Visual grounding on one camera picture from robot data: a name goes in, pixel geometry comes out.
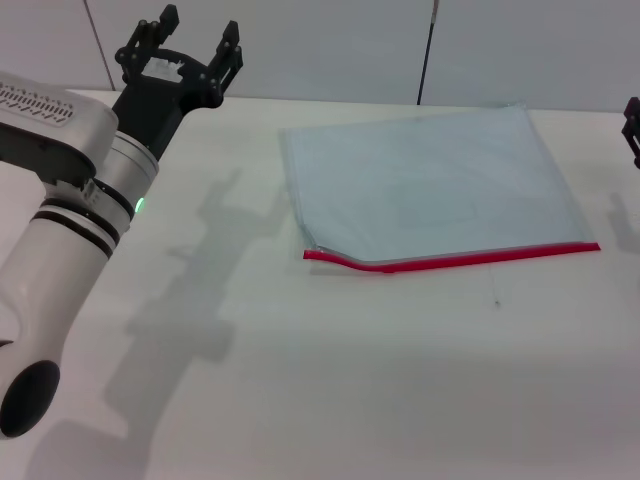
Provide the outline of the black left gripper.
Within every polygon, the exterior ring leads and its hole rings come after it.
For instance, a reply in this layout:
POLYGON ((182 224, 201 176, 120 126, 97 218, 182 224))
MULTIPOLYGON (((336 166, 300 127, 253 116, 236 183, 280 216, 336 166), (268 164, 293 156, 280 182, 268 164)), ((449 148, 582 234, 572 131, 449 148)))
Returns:
POLYGON ((231 20, 209 64, 172 50, 159 49, 179 25, 177 7, 167 4, 158 20, 140 20, 115 54, 125 88, 113 111, 118 130, 159 159, 184 117, 198 109, 218 108, 243 67, 239 25, 231 20))

